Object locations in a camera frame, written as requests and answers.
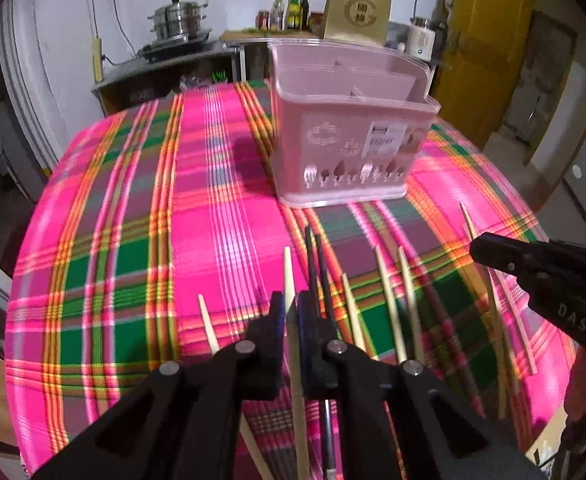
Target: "pink utensil holder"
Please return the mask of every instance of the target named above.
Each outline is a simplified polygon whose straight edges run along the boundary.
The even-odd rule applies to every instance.
[[[439,104],[426,64],[329,41],[273,42],[270,156],[293,208],[400,198]]]

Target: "barcode label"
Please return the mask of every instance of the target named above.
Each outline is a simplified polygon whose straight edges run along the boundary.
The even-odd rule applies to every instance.
[[[372,123],[368,129],[362,158],[367,156],[393,156],[396,155],[404,140],[406,124]]]

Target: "silver bolt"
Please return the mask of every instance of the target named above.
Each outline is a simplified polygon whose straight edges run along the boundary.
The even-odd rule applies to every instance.
[[[175,375],[180,371],[180,364],[176,361],[166,361],[160,365],[162,375]]]
[[[343,354],[347,349],[348,345],[340,339],[333,339],[328,343],[329,352],[334,354]]]
[[[424,371],[424,365],[419,361],[408,360],[402,365],[404,371],[410,375],[419,375]]]
[[[255,352],[255,343],[248,339],[241,339],[235,343],[235,350],[240,354],[252,354]]]

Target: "wooden door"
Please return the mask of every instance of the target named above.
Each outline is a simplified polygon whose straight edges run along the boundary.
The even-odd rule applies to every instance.
[[[440,116],[480,149],[515,88],[531,12],[532,0],[454,2],[433,97]]]

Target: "hand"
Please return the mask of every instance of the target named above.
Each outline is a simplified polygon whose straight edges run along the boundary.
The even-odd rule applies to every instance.
[[[569,420],[579,420],[586,415],[586,351],[582,347],[578,348],[575,363],[570,369],[564,410]]]

